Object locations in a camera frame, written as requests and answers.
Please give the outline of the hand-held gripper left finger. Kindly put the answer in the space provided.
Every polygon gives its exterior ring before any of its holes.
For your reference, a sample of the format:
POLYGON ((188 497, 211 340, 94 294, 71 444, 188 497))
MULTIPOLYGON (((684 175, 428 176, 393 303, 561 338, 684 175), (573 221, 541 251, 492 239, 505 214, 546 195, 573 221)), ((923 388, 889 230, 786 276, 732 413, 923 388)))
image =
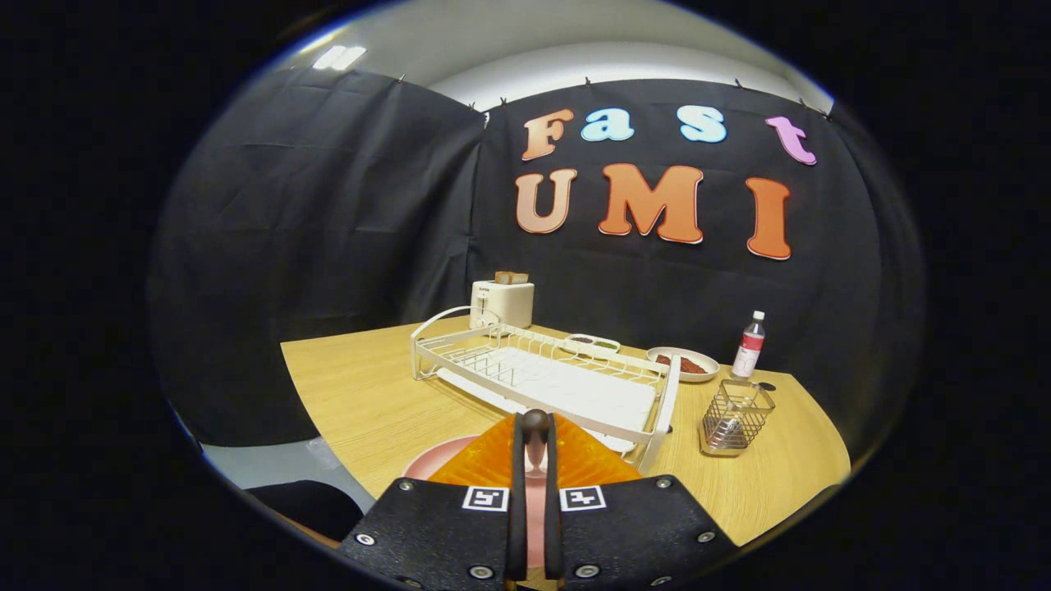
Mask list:
POLYGON ((341 542, 343 557, 417 590, 515 590, 528 577, 526 441, 521 413, 480 441, 495 457, 466 467, 496 469, 495 485, 395 478, 341 542))

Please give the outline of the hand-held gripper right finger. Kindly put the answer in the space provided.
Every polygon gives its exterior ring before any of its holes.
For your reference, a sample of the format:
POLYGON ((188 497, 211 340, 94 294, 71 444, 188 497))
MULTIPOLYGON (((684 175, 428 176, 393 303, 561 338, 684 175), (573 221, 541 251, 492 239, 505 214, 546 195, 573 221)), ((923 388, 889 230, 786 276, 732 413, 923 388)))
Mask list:
POLYGON ((544 575, 560 590, 684 590, 738 553, 675 475, 643 478, 556 413, 544 445, 544 575))

